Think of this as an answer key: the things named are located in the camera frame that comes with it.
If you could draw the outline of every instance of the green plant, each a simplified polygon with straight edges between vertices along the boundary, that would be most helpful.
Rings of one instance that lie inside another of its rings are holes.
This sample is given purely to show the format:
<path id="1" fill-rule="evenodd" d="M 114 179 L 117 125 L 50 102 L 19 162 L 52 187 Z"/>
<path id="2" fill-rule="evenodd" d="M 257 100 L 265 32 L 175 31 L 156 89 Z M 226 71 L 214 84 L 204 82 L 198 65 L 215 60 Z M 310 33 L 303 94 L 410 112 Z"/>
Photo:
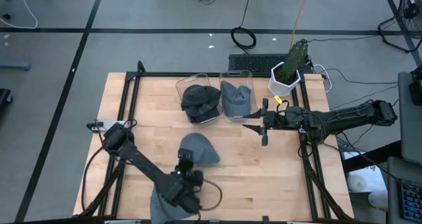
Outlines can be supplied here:
<path id="1" fill-rule="evenodd" d="M 286 85 L 290 85 L 296 80 L 296 70 L 302 66 L 308 55 L 307 40 L 300 40 L 291 47 L 289 54 L 278 69 L 276 69 L 276 80 Z"/>

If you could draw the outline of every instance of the black floor mat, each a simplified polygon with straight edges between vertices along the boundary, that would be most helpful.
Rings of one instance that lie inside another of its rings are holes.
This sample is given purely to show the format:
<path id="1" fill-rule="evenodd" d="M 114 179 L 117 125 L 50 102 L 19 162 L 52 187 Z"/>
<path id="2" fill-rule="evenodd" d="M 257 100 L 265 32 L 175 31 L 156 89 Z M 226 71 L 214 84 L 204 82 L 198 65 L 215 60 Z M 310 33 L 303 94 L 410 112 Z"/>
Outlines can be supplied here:
<path id="1" fill-rule="evenodd" d="M 271 69 L 283 62 L 286 56 L 287 54 L 230 55 L 229 70 L 248 70 L 270 75 Z"/>

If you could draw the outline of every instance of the yellow cable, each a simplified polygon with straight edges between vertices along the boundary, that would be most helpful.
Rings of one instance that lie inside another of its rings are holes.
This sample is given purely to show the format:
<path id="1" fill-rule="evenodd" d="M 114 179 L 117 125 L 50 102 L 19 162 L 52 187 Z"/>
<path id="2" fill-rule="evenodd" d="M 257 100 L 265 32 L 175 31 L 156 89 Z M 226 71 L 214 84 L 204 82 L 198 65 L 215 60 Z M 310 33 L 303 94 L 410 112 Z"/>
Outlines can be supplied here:
<path id="1" fill-rule="evenodd" d="M 297 26 L 297 23 L 299 22 L 299 18 L 301 17 L 302 10 L 303 10 L 303 7 L 305 6 L 305 3 L 306 3 L 306 0 L 303 0 L 302 5 L 301 5 L 301 9 L 299 10 L 299 14 L 297 14 L 295 26 L 293 27 L 293 32 L 291 33 L 291 41 L 290 41 L 289 49 L 291 49 L 291 47 L 293 46 L 293 41 L 295 39 L 296 26 Z"/>

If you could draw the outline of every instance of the gray cloth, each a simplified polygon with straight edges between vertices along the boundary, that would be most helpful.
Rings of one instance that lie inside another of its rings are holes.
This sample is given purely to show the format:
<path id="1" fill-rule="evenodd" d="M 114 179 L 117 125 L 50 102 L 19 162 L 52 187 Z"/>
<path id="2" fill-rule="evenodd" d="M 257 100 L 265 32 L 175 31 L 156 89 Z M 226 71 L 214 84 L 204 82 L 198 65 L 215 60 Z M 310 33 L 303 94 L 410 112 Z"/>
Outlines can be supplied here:
<path id="1" fill-rule="evenodd" d="M 251 114 L 251 89 L 247 86 L 236 88 L 233 84 L 222 81 L 222 105 L 227 117 Z"/>
<path id="2" fill-rule="evenodd" d="M 211 142 L 199 133 L 186 135 L 180 142 L 180 148 L 193 152 L 194 164 L 208 165 L 220 161 L 220 157 L 211 145 Z M 167 203 L 159 196 L 154 187 L 151 195 L 150 215 L 151 224 L 164 224 L 166 221 L 188 218 L 193 214 L 186 212 L 180 206 L 173 207 Z"/>
<path id="3" fill-rule="evenodd" d="M 156 191 L 152 189 L 150 202 L 151 224 L 164 224 L 166 221 L 188 218 L 194 214 L 186 212 L 180 206 L 173 207 L 167 203 Z"/>
<path id="4" fill-rule="evenodd" d="M 194 164 L 208 165 L 220 161 L 220 157 L 211 142 L 199 133 L 186 135 L 180 142 L 180 148 L 193 152 Z"/>

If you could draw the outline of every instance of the yellow tag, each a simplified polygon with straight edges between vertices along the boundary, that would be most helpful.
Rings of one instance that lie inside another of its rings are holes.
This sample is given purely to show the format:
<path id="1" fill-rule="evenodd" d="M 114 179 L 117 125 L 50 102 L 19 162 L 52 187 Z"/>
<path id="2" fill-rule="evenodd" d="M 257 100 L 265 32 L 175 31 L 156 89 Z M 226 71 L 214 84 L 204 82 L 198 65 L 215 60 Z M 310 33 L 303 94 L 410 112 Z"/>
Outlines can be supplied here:
<path id="1" fill-rule="evenodd" d="M 276 99 L 276 101 L 277 101 L 279 104 L 283 103 L 282 99 L 281 99 L 280 97 L 278 97 L 278 96 L 274 96 L 274 99 Z"/>

